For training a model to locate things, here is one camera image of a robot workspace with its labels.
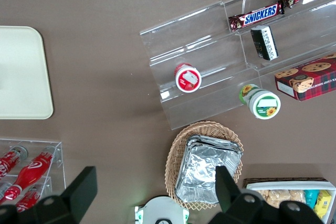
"clear acrylic bottle rack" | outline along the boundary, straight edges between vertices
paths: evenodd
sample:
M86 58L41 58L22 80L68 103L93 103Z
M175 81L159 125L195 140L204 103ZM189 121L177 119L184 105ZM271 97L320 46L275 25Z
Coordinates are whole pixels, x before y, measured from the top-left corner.
M16 145L21 145L28 150L28 157L18 163L0 182L10 182L11 184L16 180L17 175L21 169L28 165L29 162L37 157L43 148L52 145L55 147L54 161L49 167L48 171L44 173L41 179L36 183L44 184L41 198L45 198L50 195L59 195L66 187L65 174L63 165L63 153L61 142L46 142L46 141L29 141L29 140L10 140L0 139L0 156L4 156L9 150ZM28 191L30 186L24 189L21 194L15 200L6 200L3 204L14 205L16 204Z

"cookie box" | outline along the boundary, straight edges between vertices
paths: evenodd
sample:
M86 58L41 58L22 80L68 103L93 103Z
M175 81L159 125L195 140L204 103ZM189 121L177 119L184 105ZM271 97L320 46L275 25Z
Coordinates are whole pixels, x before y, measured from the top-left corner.
M275 74L277 89L304 101L336 89L336 53Z

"cookie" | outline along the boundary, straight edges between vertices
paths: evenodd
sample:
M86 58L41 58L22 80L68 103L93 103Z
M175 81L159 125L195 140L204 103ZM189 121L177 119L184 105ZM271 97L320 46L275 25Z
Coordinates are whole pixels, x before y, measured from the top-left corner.
M278 200L280 202L290 199L289 190L270 190L268 193L268 199Z
M260 193L264 199L267 199L269 190L257 190L257 192Z
M289 193L290 200L306 203L305 193L303 190L289 190Z
M322 57L322 59L332 59L332 58L336 58L336 53Z
M292 76L293 74L296 74L298 72L298 69L296 68L291 68L285 71L281 71L275 74L276 78L282 78L286 76Z
M302 70L305 72L317 72L317 71L321 71L321 70L324 70L330 67L331 67L330 63L319 62L319 63L306 65L302 68Z
M275 207L275 208L279 208L280 207L280 201L278 201L278 200L273 200L273 199L271 199L271 198L267 198L266 199L266 202L270 205L270 206L273 206L273 207Z
M306 92L314 83L314 78L304 74L289 81L290 86L298 93Z

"blue package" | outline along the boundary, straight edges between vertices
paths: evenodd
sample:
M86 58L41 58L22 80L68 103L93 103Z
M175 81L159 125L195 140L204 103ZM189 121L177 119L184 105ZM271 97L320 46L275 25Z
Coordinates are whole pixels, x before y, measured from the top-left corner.
M304 194L306 196L306 204L313 209L319 195L319 190L305 190Z

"wicker basket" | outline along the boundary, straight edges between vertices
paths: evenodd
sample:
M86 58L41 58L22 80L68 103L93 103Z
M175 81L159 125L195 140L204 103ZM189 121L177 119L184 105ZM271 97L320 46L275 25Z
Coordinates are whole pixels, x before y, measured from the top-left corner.
M166 171L165 171L165 184L166 189L169 196L181 206L187 209L193 210L201 210L212 208L216 205L207 204L203 202L183 202L177 198L175 194L175 185L177 182L178 173L180 171L180 166L182 162L182 157L184 153L184 149L186 147L187 139L192 135L203 135L203 136L210 136L220 139L230 140L235 142L239 145L242 151L243 145L241 144L237 134L235 134L232 130L228 129L227 127L222 126L219 123L212 122L212 121L204 121L198 122L189 125L185 129L183 129L175 138L173 145L170 149L167 163L166 163ZM239 162L238 168L234 174L234 181L237 182L239 176L241 175L242 171L242 162Z

